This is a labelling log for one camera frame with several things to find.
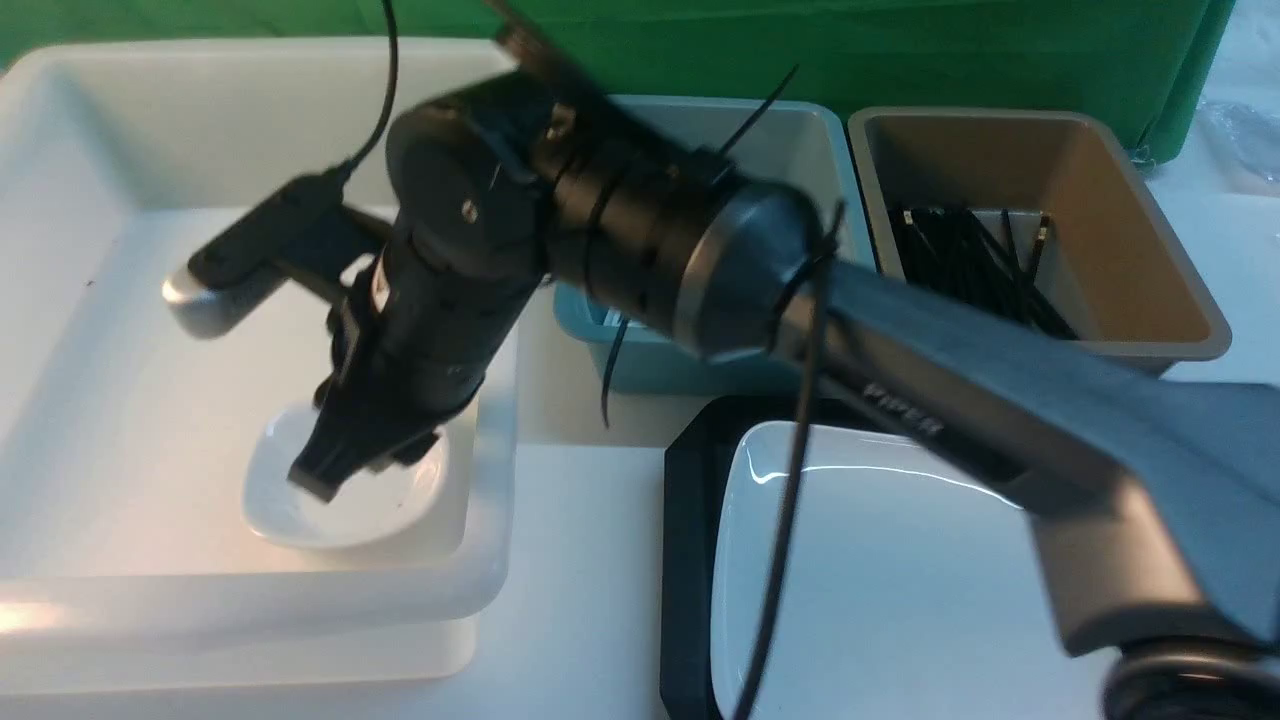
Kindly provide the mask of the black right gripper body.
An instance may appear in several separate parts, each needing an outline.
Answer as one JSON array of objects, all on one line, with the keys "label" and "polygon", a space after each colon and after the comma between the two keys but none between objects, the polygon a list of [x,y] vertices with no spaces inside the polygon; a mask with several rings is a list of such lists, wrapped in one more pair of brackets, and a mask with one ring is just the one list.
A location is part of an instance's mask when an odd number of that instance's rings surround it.
[{"label": "black right gripper body", "polygon": [[398,231],[334,311],[333,372],[315,430],[366,451],[438,430],[474,400],[540,284],[539,263],[447,256],[424,231]]}]

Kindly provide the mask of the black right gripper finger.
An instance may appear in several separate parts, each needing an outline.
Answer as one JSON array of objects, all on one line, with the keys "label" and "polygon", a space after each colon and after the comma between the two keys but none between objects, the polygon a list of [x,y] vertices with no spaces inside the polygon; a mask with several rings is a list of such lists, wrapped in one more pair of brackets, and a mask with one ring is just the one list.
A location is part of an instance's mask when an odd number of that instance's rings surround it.
[{"label": "black right gripper finger", "polygon": [[439,430],[426,432],[421,437],[410,441],[394,451],[381,455],[375,461],[371,461],[370,470],[381,473],[393,465],[411,468],[420,462],[433,450],[440,437],[442,433]]},{"label": "black right gripper finger", "polygon": [[370,462],[370,454],[355,439],[314,430],[288,469],[288,482],[323,503],[330,503],[342,486]]}]

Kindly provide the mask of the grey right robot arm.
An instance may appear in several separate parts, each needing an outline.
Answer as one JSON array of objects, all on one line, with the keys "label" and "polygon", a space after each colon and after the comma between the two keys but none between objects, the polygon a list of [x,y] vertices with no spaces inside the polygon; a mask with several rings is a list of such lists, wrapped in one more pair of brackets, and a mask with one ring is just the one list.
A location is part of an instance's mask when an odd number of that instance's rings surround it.
[{"label": "grey right robot arm", "polygon": [[566,281],[707,359],[803,369],[751,662],[762,689],[819,383],[1024,509],[1064,648],[1116,648],[1108,719],[1275,719],[1277,389],[1167,383],[835,259],[813,201],[511,72],[387,119],[397,225],[355,223],[349,163],[284,191],[292,263],[378,261],[332,313],[333,370],[289,479],[333,500],[408,464],[477,388],[532,291]]}]

